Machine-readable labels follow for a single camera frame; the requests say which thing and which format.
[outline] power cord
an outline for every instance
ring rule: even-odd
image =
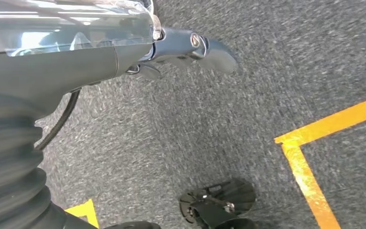
[[[72,114],[72,111],[75,108],[76,102],[78,101],[79,93],[81,91],[77,90],[71,93],[71,97],[68,101],[67,107],[65,108],[64,112],[60,119],[57,121],[55,126],[50,130],[50,132],[45,136],[45,138],[35,147],[35,149],[43,150],[47,145],[55,138],[58,132],[62,129],[64,124],[67,122],[68,118]]]

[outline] orange tape line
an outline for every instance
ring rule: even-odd
[[[366,101],[275,138],[320,228],[339,229],[336,220],[300,146],[366,121]]]
[[[281,147],[288,159],[288,162],[290,163],[295,179],[320,228],[340,229],[339,223],[330,209],[314,174],[309,168],[300,146],[287,142]]]
[[[296,141],[299,146],[366,121],[366,101],[275,138],[276,143]]]

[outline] gray carpet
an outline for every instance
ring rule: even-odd
[[[366,0],[159,0],[166,26],[224,41],[241,71],[163,66],[86,87],[45,151],[53,200],[92,198],[101,227],[190,228],[185,190],[252,182],[261,229],[319,228],[274,138],[366,100]],[[49,130],[65,102],[40,120]],[[366,122],[302,148],[343,229],[366,229]]]

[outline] caster wheel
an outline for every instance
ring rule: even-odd
[[[255,200],[251,184],[233,179],[187,192],[180,197],[179,205],[184,219],[202,228],[255,229],[251,220],[237,217],[248,212]]]

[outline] yellow floor marking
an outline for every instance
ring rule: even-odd
[[[275,142],[284,143],[291,139],[302,146],[364,121],[366,121],[366,101],[277,137]]]
[[[99,223],[97,221],[96,212],[94,210],[92,199],[89,199],[84,204],[74,206],[65,211],[76,217],[86,217],[90,224],[92,224],[96,228],[99,228]]]
[[[275,138],[287,158],[293,175],[322,229],[340,229],[300,146],[366,121],[366,101]]]

